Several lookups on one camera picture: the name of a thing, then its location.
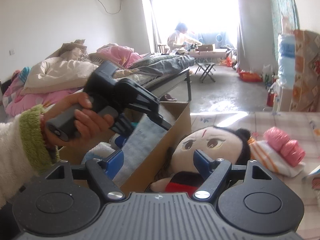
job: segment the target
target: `bed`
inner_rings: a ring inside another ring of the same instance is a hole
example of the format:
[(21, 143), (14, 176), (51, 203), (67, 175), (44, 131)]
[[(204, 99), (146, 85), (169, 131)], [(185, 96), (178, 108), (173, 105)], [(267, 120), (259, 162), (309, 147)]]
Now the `bed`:
[[(187, 90), (188, 90), (188, 101), (191, 101), (191, 86), (190, 86), (190, 74), (189, 68), (184, 69), (183, 71), (173, 74), (160, 77), (147, 76), (143, 74), (132, 74), (127, 76), (132, 80), (135, 80), (138, 84), (145, 87), (148, 91), (154, 94), (156, 97), (160, 98), (178, 86), (181, 82), (186, 80)], [(2, 82), (0, 80), (0, 89), (2, 95), (11, 85), (11, 80)], [(1, 117), (1, 122), (10, 122), (13, 116), (7, 114), (7, 116)]]

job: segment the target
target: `metal screw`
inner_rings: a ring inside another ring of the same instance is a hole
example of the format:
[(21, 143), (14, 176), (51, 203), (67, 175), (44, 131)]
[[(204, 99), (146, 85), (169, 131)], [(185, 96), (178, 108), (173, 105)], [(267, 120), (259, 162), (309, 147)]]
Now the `metal screw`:
[(210, 193), (205, 190), (199, 190), (195, 193), (195, 197), (200, 199), (206, 199), (210, 197)]
[(107, 197), (110, 199), (120, 199), (123, 197), (123, 193), (119, 191), (112, 191), (108, 193)]

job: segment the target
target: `green fuzzy cuff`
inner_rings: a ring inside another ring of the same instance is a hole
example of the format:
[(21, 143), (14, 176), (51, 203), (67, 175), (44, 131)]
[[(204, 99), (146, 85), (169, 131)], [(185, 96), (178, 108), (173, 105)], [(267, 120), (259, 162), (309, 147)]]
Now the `green fuzzy cuff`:
[(59, 159), (57, 149), (52, 159), (45, 146), (40, 129), (40, 114), (43, 113), (43, 111), (44, 108), (42, 105), (34, 106), (30, 110), (23, 112), (19, 120), (23, 150), (32, 168), (37, 171), (39, 175), (51, 168)]

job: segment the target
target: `pink blanket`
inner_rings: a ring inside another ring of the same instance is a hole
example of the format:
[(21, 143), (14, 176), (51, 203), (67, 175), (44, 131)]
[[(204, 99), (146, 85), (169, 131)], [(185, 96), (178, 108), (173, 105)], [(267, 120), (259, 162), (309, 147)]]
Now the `pink blanket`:
[(47, 94), (26, 94), (21, 96), (20, 93), (23, 86), (24, 82), (22, 82), (20, 78), (15, 78), (3, 95), (2, 102), (4, 109), (6, 113), (11, 116), (21, 114), (23, 111), (39, 104), (42, 104), (44, 107), (48, 107), (80, 89), (73, 88)]
[(104, 54), (111, 61), (120, 64), (124, 68), (129, 68), (133, 62), (142, 58), (138, 53), (133, 52), (133, 49), (122, 46), (102, 47), (97, 52)]

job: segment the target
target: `open cardboard box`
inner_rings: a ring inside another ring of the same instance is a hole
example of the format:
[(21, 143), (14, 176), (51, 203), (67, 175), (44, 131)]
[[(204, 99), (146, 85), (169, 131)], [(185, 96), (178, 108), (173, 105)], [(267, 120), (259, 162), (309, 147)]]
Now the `open cardboard box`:
[[(175, 148), (186, 135), (191, 133), (189, 103), (161, 102), (161, 104), (175, 117), (176, 121), (156, 147), (154, 147), (150, 154), (120, 187), (126, 195), (129, 192), (145, 191), (166, 163), (168, 149), (170, 147)], [(126, 110), (125, 115), (133, 122), (139, 121), (142, 116), (141, 113), (133, 110)], [(113, 134), (114, 132), (110, 130), (108, 133), (91, 140), (85, 147), (63, 147), (60, 149), (60, 158), (70, 161), (71, 164), (80, 164), (87, 151), (98, 145), (101, 141), (108, 142)], [(79, 184), (82, 186), (87, 185), (84, 182)]]
[(216, 49), (215, 44), (203, 44), (198, 46), (198, 51), (213, 51)]

